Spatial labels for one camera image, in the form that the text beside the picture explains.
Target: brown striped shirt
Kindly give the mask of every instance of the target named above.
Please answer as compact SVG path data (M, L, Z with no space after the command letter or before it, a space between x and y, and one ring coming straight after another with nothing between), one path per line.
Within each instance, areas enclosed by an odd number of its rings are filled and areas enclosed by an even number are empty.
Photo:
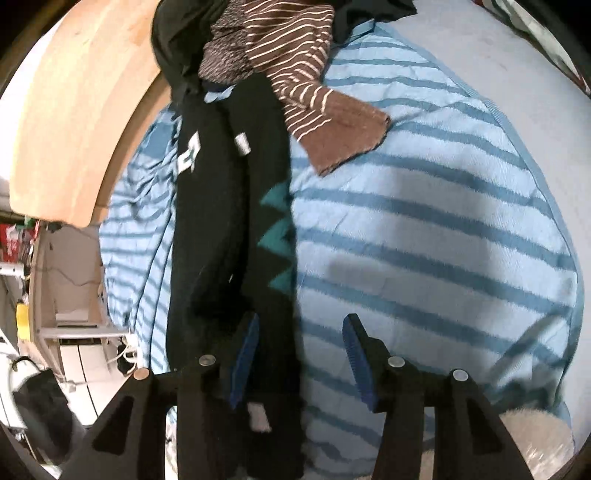
M314 0L252 0L244 9L246 54L271 80L287 129L318 173L375 148L388 115L319 80L329 58L333 7Z

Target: yellow object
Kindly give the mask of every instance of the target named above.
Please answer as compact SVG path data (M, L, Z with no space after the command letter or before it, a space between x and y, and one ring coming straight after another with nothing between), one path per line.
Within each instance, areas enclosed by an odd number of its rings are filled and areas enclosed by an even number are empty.
M29 328L29 305L19 303L17 305L17 334L21 340L31 341L31 330Z

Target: black garment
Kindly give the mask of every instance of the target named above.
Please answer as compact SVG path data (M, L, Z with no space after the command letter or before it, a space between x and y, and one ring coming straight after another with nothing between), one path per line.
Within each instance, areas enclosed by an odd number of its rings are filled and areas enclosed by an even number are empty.
M152 22L152 49L180 105L187 90L201 91L199 66L203 46L228 0L161 0Z
M335 8L333 39L343 44L353 29L371 19L393 21L415 15L413 0L327 0Z
M282 107L266 76L256 73L219 102L207 104L201 93L186 93L181 114L179 153L195 132L200 150L194 169L187 167L177 180L168 360L182 369L230 337L245 312L255 312L260 339L245 401L264 406L271 432L251 432L244 425L244 404L232 431L232 413L212 406L213 423L221 430L216 451L225 464L240 461L261 480L296 479L303 474L303 430L289 137ZM245 439L241 448L235 446L237 437Z

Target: blue fabric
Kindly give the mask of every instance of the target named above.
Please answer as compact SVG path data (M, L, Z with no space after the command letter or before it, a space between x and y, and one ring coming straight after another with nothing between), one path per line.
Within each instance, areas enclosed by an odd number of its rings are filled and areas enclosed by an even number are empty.
M582 321L571 240L503 114L389 25L352 39L324 81L387 111L387 137L326 177L291 144L306 478L354 478L375 463L384 417L356 390L347 314L423 370L468 370L499 408L555 413ZM167 368L177 131L164 110L99 232L109 312L140 333L155 372Z

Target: blue gripper pad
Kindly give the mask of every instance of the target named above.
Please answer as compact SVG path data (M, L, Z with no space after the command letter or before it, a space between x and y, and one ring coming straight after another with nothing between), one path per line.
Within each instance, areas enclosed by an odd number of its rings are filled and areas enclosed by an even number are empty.
M354 313L343 320L343 343L361 400L374 411L378 406L376 387L390 356L388 349L381 340L368 336Z
M244 336L244 342L238 352L230 375L231 387L229 402L232 408L236 408L244 398L246 383L251 373L252 361L255 358L256 347L259 342L259 328L260 320L258 315L255 314L248 326L248 330Z

